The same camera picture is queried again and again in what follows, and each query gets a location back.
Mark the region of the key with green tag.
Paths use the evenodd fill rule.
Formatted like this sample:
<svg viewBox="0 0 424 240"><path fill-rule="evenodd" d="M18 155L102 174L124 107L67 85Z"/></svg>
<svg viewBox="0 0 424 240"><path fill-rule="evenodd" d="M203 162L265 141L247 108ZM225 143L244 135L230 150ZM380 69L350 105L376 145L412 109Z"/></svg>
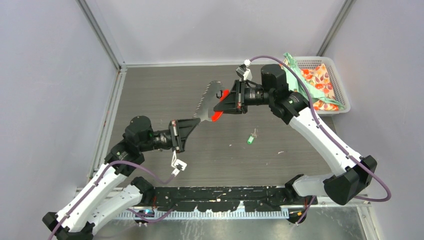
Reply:
<svg viewBox="0 0 424 240"><path fill-rule="evenodd" d="M258 130L255 128L253 133L250 134L246 142L249 145L251 145L257 137L258 137Z"/></svg>

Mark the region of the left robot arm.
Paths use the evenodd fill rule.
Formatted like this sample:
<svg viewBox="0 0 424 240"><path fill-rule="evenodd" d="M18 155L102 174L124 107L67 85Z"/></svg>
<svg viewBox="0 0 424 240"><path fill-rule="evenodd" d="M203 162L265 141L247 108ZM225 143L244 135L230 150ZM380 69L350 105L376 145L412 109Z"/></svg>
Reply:
<svg viewBox="0 0 424 240"><path fill-rule="evenodd" d="M124 210L139 204L148 207L153 202L153 186L143 177L134 178L118 195L106 196L136 169L151 175L161 184L168 184L187 164L177 155L185 151L189 135L201 119L174 119L165 130L153 130L151 120L144 115L135 116L125 128L122 140L110 149L104 163L87 185L64 208L48 212L42 218L50 230L48 239L91 240L110 220ZM142 166L144 152L171 150L172 173L167 180Z"/></svg>

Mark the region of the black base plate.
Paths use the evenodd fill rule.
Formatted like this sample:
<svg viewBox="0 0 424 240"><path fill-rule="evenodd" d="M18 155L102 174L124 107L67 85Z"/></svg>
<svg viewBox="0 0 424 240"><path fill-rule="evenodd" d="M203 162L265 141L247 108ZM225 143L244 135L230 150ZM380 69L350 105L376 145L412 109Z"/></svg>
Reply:
<svg viewBox="0 0 424 240"><path fill-rule="evenodd" d="M166 212L205 213L234 212L244 206L248 213L277 212L282 206L306 207L311 196L295 195L278 186L209 186L209 187L155 187L147 192L137 207L153 207Z"/></svg>

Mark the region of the orange patterned cloth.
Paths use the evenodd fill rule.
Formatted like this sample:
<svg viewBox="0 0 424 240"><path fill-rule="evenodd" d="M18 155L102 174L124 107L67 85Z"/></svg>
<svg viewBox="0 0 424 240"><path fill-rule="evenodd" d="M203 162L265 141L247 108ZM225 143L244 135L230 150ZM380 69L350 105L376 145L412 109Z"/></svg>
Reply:
<svg viewBox="0 0 424 240"><path fill-rule="evenodd" d="M312 87L309 88L309 93L314 99L313 107L316 111L339 111L344 109L344 106L336 100L334 87L324 63L315 68L302 68L301 74L304 80Z"/></svg>

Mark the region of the red handled metal keyring holder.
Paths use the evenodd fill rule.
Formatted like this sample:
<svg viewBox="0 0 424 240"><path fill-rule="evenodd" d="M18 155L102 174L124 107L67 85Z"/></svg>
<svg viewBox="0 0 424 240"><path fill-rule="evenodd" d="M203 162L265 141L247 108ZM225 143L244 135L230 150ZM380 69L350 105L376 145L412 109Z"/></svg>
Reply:
<svg viewBox="0 0 424 240"><path fill-rule="evenodd" d="M194 111L193 118L199 118L201 122L212 122L212 116L215 114L213 108L220 100L217 94L224 89L221 81L214 80L208 83Z"/></svg>

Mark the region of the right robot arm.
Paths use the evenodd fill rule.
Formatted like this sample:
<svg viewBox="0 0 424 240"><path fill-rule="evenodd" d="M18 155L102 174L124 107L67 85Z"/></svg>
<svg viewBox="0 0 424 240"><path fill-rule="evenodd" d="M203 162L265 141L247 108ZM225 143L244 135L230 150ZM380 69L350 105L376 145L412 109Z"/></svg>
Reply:
<svg viewBox="0 0 424 240"><path fill-rule="evenodd" d="M331 172L324 175L299 174L286 183L285 198L291 205L299 205L306 196L327 196L345 205L369 186L377 161L361 156L350 149L316 114L309 101L299 92L289 89L286 71L279 64L261 68L261 84L254 85L245 65L237 68L240 79L224 90L214 106L213 120L223 114L245 114L249 106L267 105L271 112L300 133L317 150Z"/></svg>

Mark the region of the white plastic basket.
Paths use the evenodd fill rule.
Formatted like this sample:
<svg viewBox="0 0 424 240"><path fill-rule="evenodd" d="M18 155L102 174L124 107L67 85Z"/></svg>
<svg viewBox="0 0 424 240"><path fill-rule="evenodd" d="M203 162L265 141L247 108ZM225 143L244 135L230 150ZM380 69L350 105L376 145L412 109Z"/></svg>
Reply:
<svg viewBox="0 0 424 240"><path fill-rule="evenodd" d="M345 86L343 84L342 78L336 68L334 61L325 56L294 56L297 61L297 65L300 69L312 69L321 64L325 64L328 74L329 81L333 86L335 93L335 100L343 105L341 110L318 110L317 114L320 116L333 116L337 114L345 114L351 110L351 104L346 93Z"/></svg>

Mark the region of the green cloth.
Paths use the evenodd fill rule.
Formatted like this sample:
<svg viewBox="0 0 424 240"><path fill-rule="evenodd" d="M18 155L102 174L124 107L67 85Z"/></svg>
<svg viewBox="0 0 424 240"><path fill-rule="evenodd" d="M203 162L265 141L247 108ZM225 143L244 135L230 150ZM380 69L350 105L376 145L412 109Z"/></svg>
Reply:
<svg viewBox="0 0 424 240"><path fill-rule="evenodd" d="M302 76L301 68L298 67L297 61L294 59L294 57L286 52L284 54L284 60L283 63L287 65L291 70L294 71L295 75L293 75L287 68L285 68L283 65L281 65L281 68L286 72L286 81L288 83L288 87L291 91L299 92L301 93L305 98L308 97L307 93L305 92L305 89L302 87L302 85L298 82L298 79L302 81L302 83L306 86L308 92L309 88L312 87L305 81L305 79Z"/></svg>

